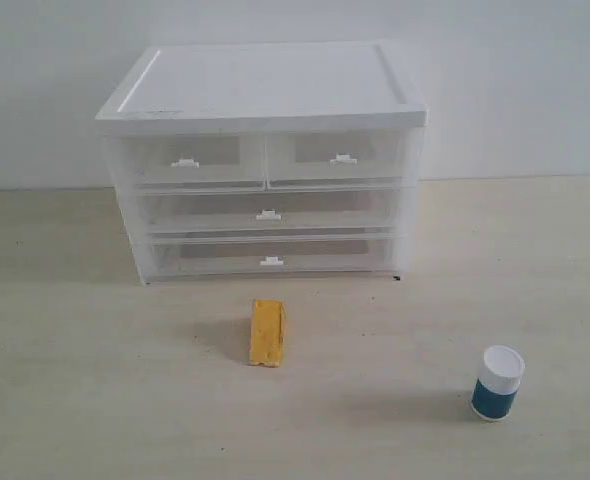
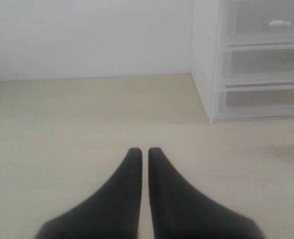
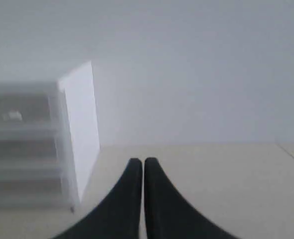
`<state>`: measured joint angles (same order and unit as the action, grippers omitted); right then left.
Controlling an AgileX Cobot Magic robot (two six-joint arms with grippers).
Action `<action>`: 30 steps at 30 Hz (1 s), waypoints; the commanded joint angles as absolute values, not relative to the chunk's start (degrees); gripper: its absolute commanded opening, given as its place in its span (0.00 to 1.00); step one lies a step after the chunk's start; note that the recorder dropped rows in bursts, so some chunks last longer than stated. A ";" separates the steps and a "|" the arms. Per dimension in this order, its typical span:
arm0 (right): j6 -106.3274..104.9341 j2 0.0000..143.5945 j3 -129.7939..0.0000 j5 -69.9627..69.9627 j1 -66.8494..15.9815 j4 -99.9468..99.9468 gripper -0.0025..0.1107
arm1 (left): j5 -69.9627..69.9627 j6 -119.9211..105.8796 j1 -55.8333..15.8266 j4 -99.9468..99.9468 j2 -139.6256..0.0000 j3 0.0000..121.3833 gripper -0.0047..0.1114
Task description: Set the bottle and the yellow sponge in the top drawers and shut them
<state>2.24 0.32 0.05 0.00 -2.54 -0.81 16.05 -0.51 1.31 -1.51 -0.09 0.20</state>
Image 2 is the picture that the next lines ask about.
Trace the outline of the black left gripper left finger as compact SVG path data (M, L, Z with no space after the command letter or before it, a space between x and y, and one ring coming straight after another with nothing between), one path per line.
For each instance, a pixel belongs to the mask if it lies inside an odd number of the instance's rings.
M130 148L113 175L93 195L47 221L37 239L136 239L142 198L143 156Z

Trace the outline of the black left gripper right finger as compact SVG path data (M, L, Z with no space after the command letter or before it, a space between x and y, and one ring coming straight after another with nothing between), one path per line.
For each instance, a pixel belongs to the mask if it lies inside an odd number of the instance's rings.
M156 239L263 239L250 218L194 188L159 147L148 151L148 188Z

